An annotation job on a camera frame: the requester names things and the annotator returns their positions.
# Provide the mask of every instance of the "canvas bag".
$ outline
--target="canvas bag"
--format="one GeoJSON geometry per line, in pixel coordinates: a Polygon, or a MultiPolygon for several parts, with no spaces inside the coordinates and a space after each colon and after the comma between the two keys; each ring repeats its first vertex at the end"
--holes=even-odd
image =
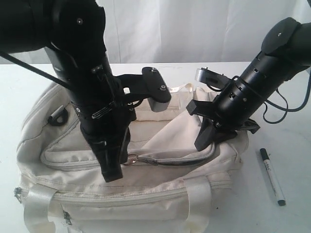
{"type": "Polygon", "coordinates": [[[26,117],[17,149],[21,181],[15,195],[29,232],[55,232],[53,218],[68,232],[204,232],[211,203],[231,187],[230,173],[240,168],[248,137],[238,132],[198,152],[201,119],[185,107],[216,93],[191,84],[170,91],[166,111],[152,112],[147,101],[136,109],[124,178],[105,183],[65,89],[51,84],[26,117]],[[47,119],[60,106],[68,121],[51,126],[47,119]]]}

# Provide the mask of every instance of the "zipper pull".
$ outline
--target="zipper pull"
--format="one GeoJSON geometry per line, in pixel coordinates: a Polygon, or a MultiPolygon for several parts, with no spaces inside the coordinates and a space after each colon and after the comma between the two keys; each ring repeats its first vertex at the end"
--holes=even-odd
{"type": "Polygon", "coordinates": [[[16,199],[19,201],[20,204],[21,204],[21,192],[22,189],[20,187],[14,189],[14,197],[16,197],[16,199]]]}
{"type": "Polygon", "coordinates": [[[64,213],[64,219],[66,220],[66,224],[72,226],[72,222],[71,222],[71,219],[70,219],[70,214],[66,211],[63,210],[63,213],[64,213]]]}

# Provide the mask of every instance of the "white curtain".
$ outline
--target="white curtain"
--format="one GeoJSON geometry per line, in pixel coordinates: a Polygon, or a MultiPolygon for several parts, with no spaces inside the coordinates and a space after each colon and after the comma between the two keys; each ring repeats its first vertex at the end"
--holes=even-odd
{"type": "MultiPolygon", "coordinates": [[[[106,11],[111,63],[251,61],[268,31],[293,17],[311,22],[307,0],[97,0],[106,11]]],[[[43,50],[15,54],[49,63],[43,50]]]]}

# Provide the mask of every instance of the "black marker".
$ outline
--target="black marker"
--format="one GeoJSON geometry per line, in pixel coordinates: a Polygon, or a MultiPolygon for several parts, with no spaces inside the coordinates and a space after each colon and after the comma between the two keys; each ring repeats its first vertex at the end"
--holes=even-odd
{"type": "Polygon", "coordinates": [[[268,156],[268,153],[267,153],[265,148],[261,148],[260,153],[261,153],[263,163],[264,163],[266,170],[268,172],[270,182],[271,182],[274,194],[275,194],[276,199],[277,199],[277,203],[279,204],[279,206],[284,206],[284,205],[286,205],[286,201],[285,201],[282,189],[280,187],[280,184],[278,183],[278,180],[276,178],[276,174],[273,170],[273,167],[272,167],[270,158],[268,156]]]}

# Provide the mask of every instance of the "white surface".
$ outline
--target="white surface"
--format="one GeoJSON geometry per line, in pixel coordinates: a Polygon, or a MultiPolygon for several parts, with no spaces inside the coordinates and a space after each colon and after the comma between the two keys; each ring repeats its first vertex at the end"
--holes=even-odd
{"type": "MultiPolygon", "coordinates": [[[[194,75],[200,67],[207,66],[215,72],[233,77],[240,75],[247,65],[247,62],[125,64],[112,65],[112,69],[115,75],[119,75],[140,73],[144,66],[157,67],[169,86],[177,86],[196,83],[194,75]]],[[[37,67],[54,74],[50,65],[37,67]]],[[[22,206],[13,197],[13,190],[19,183],[16,146],[24,117],[49,81],[15,65],[1,65],[0,79],[0,232],[26,233],[22,206]]],[[[280,92],[286,96],[292,108],[302,102],[307,79],[308,75],[303,72],[281,86],[280,92]]],[[[283,104],[277,96],[271,99],[283,104]]],[[[311,231],[311,103],[299,113],[290,113],[278,125],[264,123],[262,113],[261,107],[253,116],[261,129],[255,135],[250,135],[249,149],[242,155],[244,165],[233,177],[232,190],[214,204],[207,229],[209,233],[311,231]],[[264,170],[258,153],[262,147],[271,154],[271,162],[287,201],[284,207],[277,205],[264,170]]],[[[275,120],[281,114],[269,107],[267,117],[275,120]]]]}
{"type": "MultiPolygon", "coordinates": [[[[280,20],[311,21],[307,0],[97,0],[111,63],[251,61],[280,20]]],[[[50,63],[43,50],[15,54],[50,63]]]]}

